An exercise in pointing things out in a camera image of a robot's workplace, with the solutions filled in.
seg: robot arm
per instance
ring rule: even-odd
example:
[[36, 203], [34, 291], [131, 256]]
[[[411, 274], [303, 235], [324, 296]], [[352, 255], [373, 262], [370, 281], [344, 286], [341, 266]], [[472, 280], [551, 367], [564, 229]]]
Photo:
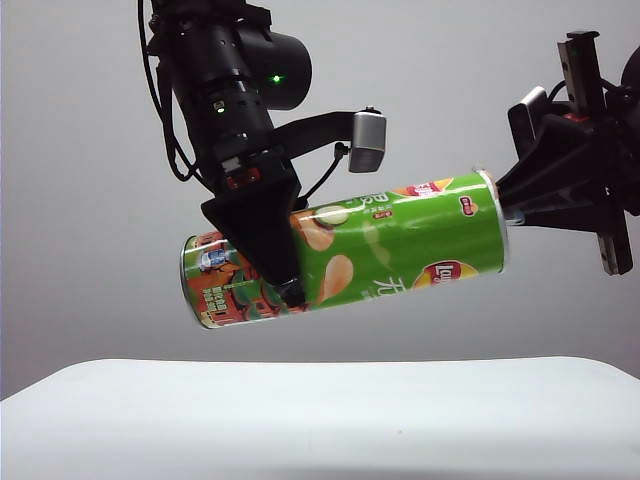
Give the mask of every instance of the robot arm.
[[[202, 205], [207, 219], [290, 307], [303, 304], [289, 215], [306, 206], [308, 195], [299, 197], [292, 160], [347, 141], [349, 149], [336, 147], [335, 162], [346, 150], [351, 172], [376, 171], [385, 150], [385, 118], [368, 107], [274, 128], [268, 110], [303, 101], [311, 60], [299, 40], [271, 31], [268, 10], [244, 0], [152, 0], [154, 35], [147, 45], [143, 0], [138, 2], [145, 70], [174, 173], [183, 181], [197, 178], [215, 195]], [[595, 232], [605, 270], [623, 274], [632, 267], [624, 212], [640, 214], [640, 49], [622, 85], [614, 86], [600, 78], [596, 36], [570, 33], [559, 44], [564, 82], [549, 98], [537, 87], [510, 110], [519, 161], [498, 187], [511, 224]], [[149, 55], [159, 58], [159, 96]], [[553, 102], [563, 85], [569, 102]], [[173, 134], [173, 94], [196, 155], [193, 164]], [[176, 152], [186, 174], [175, 165]]]
[[[334, 141], [351, 142], [350, 171], [378, 169], [386, 120], [374, 108], [334, 112], [274, 128], [269, 109], [289, 110], [305, 98], [311, 60], [297, 39], [272, 32], [269, 10], [240, 0], [153, 0], [149, 45], [142, 0], [138, 19], [147, 77], [148, 55], [160, 60], [159, 99], [167, 155], [181, 180], [196, 177], [215, 198], [202, 205], [209, 221], [290, 306], [305, 301], [289, 215], [300, 182], [294, 158]], [[172, 126], [172, 92], [184, 115], [196, 161], [180, 174]]]

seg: can label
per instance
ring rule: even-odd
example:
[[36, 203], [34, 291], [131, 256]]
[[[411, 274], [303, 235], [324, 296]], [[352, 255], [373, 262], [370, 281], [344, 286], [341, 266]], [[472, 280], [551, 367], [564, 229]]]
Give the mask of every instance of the can label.
[[294, 212], [291, 227], [307, 298], [297, 308], [288, 308], [219, 232], [189, 238], [183, 289], [200, 323], [264, 320], [504, 266], [504, 221], [482, 171]]

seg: gray wall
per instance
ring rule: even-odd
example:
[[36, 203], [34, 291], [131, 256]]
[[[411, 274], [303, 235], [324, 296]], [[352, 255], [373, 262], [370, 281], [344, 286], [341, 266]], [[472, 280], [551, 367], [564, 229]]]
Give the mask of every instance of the gray wall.
[[[602, 272], [593, 235], [511, 233], [508, 270], [367, 304], [206, 331], [184, 305], [178, 253], [207, 231], [206, 192], [174, 180], [148, 97], [135, 2], [3, 2], [3, 382], [11, 394], [104, 357], [239, 361], [579, 355], [640, 375], [640, 269]], [[514, 162], [506, 110], [561, 79], [555, 42], [598, 29], [618, 81], [640, 44], [635, 0], [265, 0], [314, 79], [276, 123], [380, 107], [376, 175], [342, 170], [315, 203]], [[309, 185], [329, 148], [297, 161]], [[640, 250], [640, 220], [630, 222]]]

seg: lay's logo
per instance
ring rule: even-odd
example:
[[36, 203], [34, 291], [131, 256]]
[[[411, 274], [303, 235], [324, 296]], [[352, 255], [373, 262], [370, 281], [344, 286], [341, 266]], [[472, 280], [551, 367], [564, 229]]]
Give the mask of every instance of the lay's logo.
[[478, 211], [478, 205], [473, 203], [471, 197], [463, 196], [458, 199], [460, 201], [460, 205], [462, 206], [462, 214], [465, 217], [473, 217]]
[[422, 273], [413, 282], [413, 288], [440, 285], [476, 275], [478, 275], [478, 271], [471, 265], [457, 260], [445, 260], [424, 267]]

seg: white table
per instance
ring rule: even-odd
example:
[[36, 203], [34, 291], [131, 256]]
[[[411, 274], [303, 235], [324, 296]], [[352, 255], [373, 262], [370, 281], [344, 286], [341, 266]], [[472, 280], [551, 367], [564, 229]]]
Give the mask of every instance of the white table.
[[102, 360], [2, 402], [2, 479], [640, 479], [604, 363]]

